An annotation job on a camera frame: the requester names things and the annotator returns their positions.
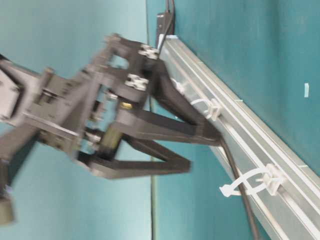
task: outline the robotic arm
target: robotic arm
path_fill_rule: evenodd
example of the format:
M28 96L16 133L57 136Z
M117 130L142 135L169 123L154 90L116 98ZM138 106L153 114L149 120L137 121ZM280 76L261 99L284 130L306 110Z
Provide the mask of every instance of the robotic arm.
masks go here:
M6 191L36 142L52 146L107 179L185 173L191 163L154 140L218 146L221 135L176 90L158 50L114 34L90 64L72 79L50 68L37 74L0 56L0 117L15 126L0 137L0 224L13 219ZM128 68L111 66L114 56L128 61ZM103 103L100 88L116 101L114 121L106 131L87 127L98 121ZM178 116L174 120L144 110L148 97ZM93 154L81 151L83 140L96 146ZM115 159L119 145L162 161Z

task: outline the teal wall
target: teal wall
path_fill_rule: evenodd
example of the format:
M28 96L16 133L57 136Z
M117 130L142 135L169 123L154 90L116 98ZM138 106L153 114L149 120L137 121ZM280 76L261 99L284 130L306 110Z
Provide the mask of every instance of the teal wall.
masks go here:
M37 72L71 77L117 32L146 42L144 0L0 2L0 53ZM8 130L0 125L0 132ZM149 157L123 146L122 159ZM1 240L150 240L150 178L92 176L64 153L38 144L12 193L17 222Z
M147 1L150 44L164 2ZM320 1L175 4L178 37L319 175ZM210 151L168 146L193 160L193 170L156 178L158 239L251 239L240 198L226 199L219 191L230 180Z

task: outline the metal track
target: metal track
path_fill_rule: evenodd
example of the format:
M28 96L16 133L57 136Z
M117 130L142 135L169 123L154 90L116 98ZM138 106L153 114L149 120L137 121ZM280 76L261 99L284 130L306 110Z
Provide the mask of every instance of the metal track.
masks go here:
M286 177L275 196L266 190L250 196L268 235L274 240L320 239L320 178L178 38L168 37L161 58L190 102L219 102L221 115L212 124L222 132L240 174L274 164ZM194 106L205 111L205 103ZM224 151L211 149L233 178ZM252 177L244 185L250 189L258 184Z

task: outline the bolt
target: bolt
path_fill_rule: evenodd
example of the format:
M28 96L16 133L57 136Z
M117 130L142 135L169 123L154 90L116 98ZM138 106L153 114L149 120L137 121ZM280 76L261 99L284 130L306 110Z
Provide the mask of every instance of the bolt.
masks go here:
M7 117L7 116L5 116L5 115L0 115L0 120L1 121L6 121L6 120L8 120L9 118Z
M11 88L11 91L12 91L12 92L15 92L15 93L19 93L19 92L20 92L20 88L14 86L14 87Z

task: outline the black cable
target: black cable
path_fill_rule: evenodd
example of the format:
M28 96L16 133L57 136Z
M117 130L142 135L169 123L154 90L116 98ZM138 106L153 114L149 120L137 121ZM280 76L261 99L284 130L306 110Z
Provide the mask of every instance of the black cable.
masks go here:
M225 142L225 140L223 138L221 138L220 144L221 144L221 147L223 148L223 150L225 152L226 158L228 159L228 162L229 162L230 167L232 169L232 173L233 173L234 178L238 179L239 178L239 172L237 170L235 160L232 157L232 154L231 154L231 152L230 152L230 150L228 148L228 145L226 144L226 142ZM251 228L253 239L254 240L259 240L260 239L259 230L258 230L256 221L255 221L255 216L254 216L254 213L252 211L248 196L246 194L245 186L244 186L243 183L241 183L238 186L238 188L239 188L240 193L241 193L243 205L244 205L247 217L248 217L248 221L249 221L249 225L250 225L250 228Z
M172 26L172 24L174 23L174 19L175 19L175 1L174 0L171 0L171 8L172 8L172 15L171 15L171 18L170 18L170 22L168 23L168 26L166 26L166 29L164 31L164 34L163 34L163 38L161 40L161 43L160 43L160 46L159 46L159 55L161 53L161 50L164 46L164 43L166 41L166 38L167 38L167 35L168 35L168 32L169 32L169 29L170 27Z
M169 0L165 0L165 12L166 13L170 12L170 10L169 10Z
M159 46L159 55L160 55L160 53L162 51L162 48L164 46L164 43L166 41L169 29L172 26L172 24L174 22L174 19L175 19L175 1L171 0L171 4L172 4L172 16L171 16L171 19L170 19L170 22L169 22L168 26L165 29L164 34L163 34L163 38L162 38L161 44ZM165 1L165 11L166 12L170 11L169 10L169 0ZM238 170L237 170L237 167L236 167L235 160L233 159L232 154L231 154L231 152L230 152L230 150L228 148L228 145L226 144L226 142L225 142L225 140L223 138L221 138L220 144L221 144L221 147L223 148L223 150L225 152L225 155L226 155L226 157L228 159L228 162L229 162L229 164L231 166L234 178L238 179L239 178L239 173L238 173ZM254 213L252 211L252 208L251 208L251 205L250 205L250 202L249 202L248 196L246 194L246 190L245 190L245 187L244 187L243 183L241 183L238 186L238 188L239 188L239 191L241 193L243 205L244 205L244 208L245 208L245 211L246 211L246 214L247 214L247 218L248 218L248 222L249 222L249 225L250 225L250 229L251 229L251 232L252 232L253 239L254 240L259 240L260 239L259 230L258 230L256 221L255 221L255 216L254 216Z

